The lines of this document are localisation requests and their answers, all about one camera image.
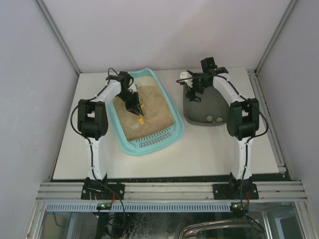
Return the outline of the dark grey plastic tub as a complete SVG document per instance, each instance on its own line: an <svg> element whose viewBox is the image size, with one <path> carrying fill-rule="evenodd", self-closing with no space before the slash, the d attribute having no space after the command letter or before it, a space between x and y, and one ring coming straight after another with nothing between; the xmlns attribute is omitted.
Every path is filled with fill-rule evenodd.
<svg viewBox="0 0 319 239"><path fill-rule="evenodd" d="M227 122L229 106L223 96L213 86L204 89L201 95L201 102L190 102L186 98L187 84L183 85L183 115L189 124L196 126L221 126ZM207 122L208 116L213 117L213 122Z"/></svg>

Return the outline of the light blue litter box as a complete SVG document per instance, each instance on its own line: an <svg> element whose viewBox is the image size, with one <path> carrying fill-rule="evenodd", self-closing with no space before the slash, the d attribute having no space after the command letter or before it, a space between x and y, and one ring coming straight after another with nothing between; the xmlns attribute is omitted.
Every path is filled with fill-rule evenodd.
<svg viewBox="0 0 319 239"><path fill-rule="evenodd" d="M153 70L146 68L130 72L130 75L134 78L134 86L136 88L139 86L158 86L161 89L175 120L173 125L163 130L139 139L128 141L119 122L119 118L113 104L113 99L113 101L107 106L107 109L109 119L111 120L119 145L126 154L140 156L163 149L179 140L184 133L184 123L178 109Z"/></svg>

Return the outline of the orange litter scoop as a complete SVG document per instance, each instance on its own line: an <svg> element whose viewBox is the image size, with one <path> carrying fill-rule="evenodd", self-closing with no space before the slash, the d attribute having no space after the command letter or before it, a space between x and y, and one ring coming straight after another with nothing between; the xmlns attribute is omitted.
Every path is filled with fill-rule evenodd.
<svg viewBox="0 0 319 239"><path fill-rule="evenodd" d="M143 125L145 123L143 108L144 108L144 104L140 103L139 123L141 125Z"/></svg>

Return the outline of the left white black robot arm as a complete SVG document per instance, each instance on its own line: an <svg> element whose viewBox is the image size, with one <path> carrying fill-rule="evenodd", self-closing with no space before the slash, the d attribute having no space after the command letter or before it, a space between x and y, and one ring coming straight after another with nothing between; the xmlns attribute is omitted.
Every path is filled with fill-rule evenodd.
<svg viewBox="0 0 319 239"><path fill-rule="evenodd" d="M107 179L103 149L104 136L109 127L106 106L118 97L125 103L126 111L137 115L139 123L144 123L143 105L140 103L139 94L133 82L134 78L128 72L108 74L106 85L93 98L81 99L73 110L77 112L75 131L86 140L90 180L102 183Z"/></svg>

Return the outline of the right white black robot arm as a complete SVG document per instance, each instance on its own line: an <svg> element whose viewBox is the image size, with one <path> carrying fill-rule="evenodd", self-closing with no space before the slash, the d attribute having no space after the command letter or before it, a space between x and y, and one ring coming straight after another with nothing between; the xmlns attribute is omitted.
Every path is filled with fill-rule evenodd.
<svg viewBox="0 0 319 239"><path fill-rule="evenodd" d="M251 147L259 130L259 101L248 98L231 82L229 71L218 67L214 58L201 60L201 73L190 70L180 74L178 82L187 86L186 98L193 102L201 102L196 94L214 87L229 105L227 131L234 139L234 163L231 171L229 187L232 191L252 185Z"/></svg>

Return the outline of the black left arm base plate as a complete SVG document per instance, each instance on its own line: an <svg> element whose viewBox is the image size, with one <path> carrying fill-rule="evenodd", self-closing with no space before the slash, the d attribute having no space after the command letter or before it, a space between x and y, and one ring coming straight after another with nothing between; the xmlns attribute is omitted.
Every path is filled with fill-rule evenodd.
<svg viewBox="0 0 319 239"><path fill-rule="evenodd" d="M108 183L107 179L96 181L87 177L82 187L81 200L122 200L124 192L124 184Z"/></svg>

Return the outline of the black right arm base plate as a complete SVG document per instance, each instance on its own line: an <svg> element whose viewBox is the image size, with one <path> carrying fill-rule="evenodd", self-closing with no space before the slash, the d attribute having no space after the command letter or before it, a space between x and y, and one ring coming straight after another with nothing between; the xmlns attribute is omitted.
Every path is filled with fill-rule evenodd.
<svg viewBox="0 0 319 239"><path fill-rule="evenodd" d="M230 184L213 184L213 197L215 200L258 200L259 194L256 184L243 185L243 187L235 186L231 188Z"/></svg>

